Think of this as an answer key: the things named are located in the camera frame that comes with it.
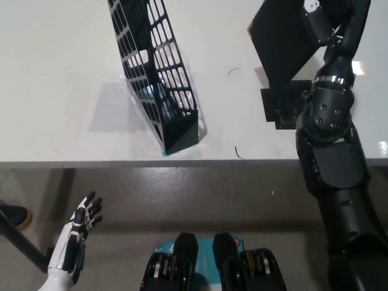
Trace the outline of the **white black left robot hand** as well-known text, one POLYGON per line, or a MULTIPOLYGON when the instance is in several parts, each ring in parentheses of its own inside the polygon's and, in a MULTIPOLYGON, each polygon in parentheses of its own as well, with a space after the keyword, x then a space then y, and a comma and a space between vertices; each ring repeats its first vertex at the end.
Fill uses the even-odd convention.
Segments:
POLYGON ((73 273, 81 260, 81 246, 85 243, 90 231, 102 221, 100 211, 102 198, 96 198, 94 191, 82 199, 71 218, 63 226, 55 245, 49 269, 59 269, 73 273))

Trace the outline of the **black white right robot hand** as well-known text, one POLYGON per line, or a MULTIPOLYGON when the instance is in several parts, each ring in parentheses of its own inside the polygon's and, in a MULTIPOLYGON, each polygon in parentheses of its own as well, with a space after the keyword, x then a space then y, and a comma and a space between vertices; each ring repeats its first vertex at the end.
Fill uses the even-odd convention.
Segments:
POLYGON ((351 1, 304 1, 303 14, 320 45, 327 44, 352 12, 351 1))

